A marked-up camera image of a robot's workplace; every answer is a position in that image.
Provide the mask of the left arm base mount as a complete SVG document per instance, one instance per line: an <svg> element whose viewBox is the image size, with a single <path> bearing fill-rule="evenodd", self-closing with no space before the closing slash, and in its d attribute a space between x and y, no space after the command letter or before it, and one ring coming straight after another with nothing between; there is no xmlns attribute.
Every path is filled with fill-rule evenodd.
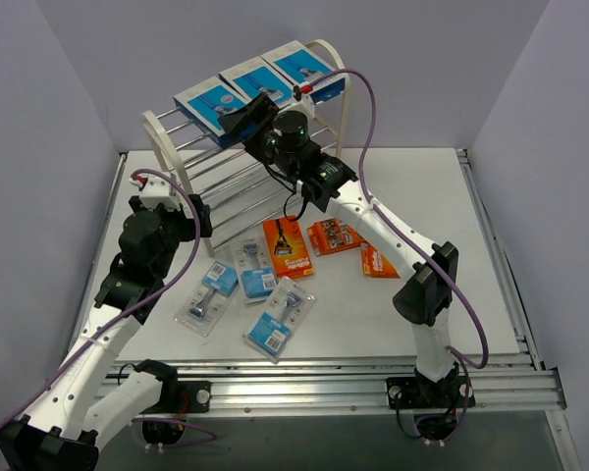
<svg viewBox="0 0 589 471"><path fill-rule="evenodd" d="M208 381L176 381L165 387L163 397L143 411L144 415L172 415L184 421L188 414L206 413L210 408L212 384ZM178 445L185 433L182 425L142 422L141 436L149 445Z"/></svg>

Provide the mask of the Gillette razor blister pack front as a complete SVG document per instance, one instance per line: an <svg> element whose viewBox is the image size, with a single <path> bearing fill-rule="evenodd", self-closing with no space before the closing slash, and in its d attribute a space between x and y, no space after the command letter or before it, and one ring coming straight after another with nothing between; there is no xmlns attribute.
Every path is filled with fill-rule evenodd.
<svg viewBox="0 0 589 471"><path fill-rule="evenodd" d="M277 364L315 303L313 294L283 277L242 336L244 343Z"/></svg>

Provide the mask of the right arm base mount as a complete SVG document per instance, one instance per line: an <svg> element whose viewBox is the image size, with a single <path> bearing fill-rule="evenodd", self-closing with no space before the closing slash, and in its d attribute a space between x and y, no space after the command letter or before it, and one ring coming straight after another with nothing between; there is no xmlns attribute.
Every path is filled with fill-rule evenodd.
<svg viewBox="0 0 589 471"><path fill-rule="evenodd" d="M432 382L414 371L385 380L388 406L402 431L425 443L448 442L469 408L476 405L468 375L455 364L446 377Z"/></svg>

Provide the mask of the small blue cartridge pack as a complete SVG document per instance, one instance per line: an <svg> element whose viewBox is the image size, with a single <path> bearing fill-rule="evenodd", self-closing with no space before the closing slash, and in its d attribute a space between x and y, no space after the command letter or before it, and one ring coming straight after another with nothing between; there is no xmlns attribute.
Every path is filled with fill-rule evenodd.
<svg viewBox="0 0 589 471"><path fill-rule="evenodd" d="M204 338L209 337L229 307L238 285L234 267L221 261L213 262L174 320Z"/></svg>

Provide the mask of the gillette razor blister pack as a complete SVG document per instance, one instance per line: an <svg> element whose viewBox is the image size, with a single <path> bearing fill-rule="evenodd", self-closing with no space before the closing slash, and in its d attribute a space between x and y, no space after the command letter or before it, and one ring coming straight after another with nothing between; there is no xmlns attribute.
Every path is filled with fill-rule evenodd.
<svg viewBox="0 0 589 471"><path fill-rule="evenodd" d="M235 270L246 304L264 301L277 286L266 241L263 237L239 240L231 247Z"/></svg>
<svg viewBox="0 0 589 471"><path fill-rule="evenodd" d="M242 336L244 343L277 364L315 303L313 294L283 277Z"/></svg>

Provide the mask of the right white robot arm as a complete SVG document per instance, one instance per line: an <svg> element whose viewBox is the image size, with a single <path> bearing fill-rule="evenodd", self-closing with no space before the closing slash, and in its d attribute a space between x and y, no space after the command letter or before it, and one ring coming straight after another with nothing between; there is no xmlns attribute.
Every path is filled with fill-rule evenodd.
<svg viewBox="0 0 589 471"><path fill-rule="evenodd" d="M427 404L452 392L448 309L453 300L456 247L438 244L414 231L366 192L364 179L340 158L323 151L309 135L314 103L305 88L291 104L279 107L260 93L237 111L220 113L226 142L243 145L262 165L276 167L303 201L337 218L373 245L403 281L393 297L396 311L412 326L416 347L416 392Z"/></svg>

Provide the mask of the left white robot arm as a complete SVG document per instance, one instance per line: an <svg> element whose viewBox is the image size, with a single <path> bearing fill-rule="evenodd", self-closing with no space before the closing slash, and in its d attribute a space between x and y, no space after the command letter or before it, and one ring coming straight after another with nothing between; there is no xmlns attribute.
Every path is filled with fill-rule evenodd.
<svg viewBox="0 0 589 471"><path fill-rule="evenodd" d="M173 197L130 200L119 251L94 298L80 338L53 378L0 426L11 470L92 470L103 447L136 415L182 410L177 370L143 360L116 390L94 397L128 341L145 324L183 242L212 234L210 208L196 194L189 208Z"/></svg>

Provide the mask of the blue Harry's box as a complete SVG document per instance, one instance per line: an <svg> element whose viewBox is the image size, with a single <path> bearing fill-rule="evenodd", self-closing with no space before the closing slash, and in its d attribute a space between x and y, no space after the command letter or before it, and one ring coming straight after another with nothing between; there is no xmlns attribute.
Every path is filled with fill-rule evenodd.
<svg viewBox="0 0 589 471"><path fill-rule="evenodd" d="M264 93L280 108L292 103L293 86L261 57L232 66L219 77L249 99Z"/></svg>
<svg viewBox="0 0 589 471"><path fill-rule="evenodd" d="M334 70L298 40L265 52L260 57L292 84L310 83ZM320 80L313 86L310 96L315 104L325 103L340 96L345 88L345 77L336 75Z"/></svg>
<svg viewBox="0 0 589 471"><path fill-rule="evenodd" d="M208 78L173 96L181 112L195 123L220 148L232 145L219 118L236 112L248 99L218 77Z"/></svg>

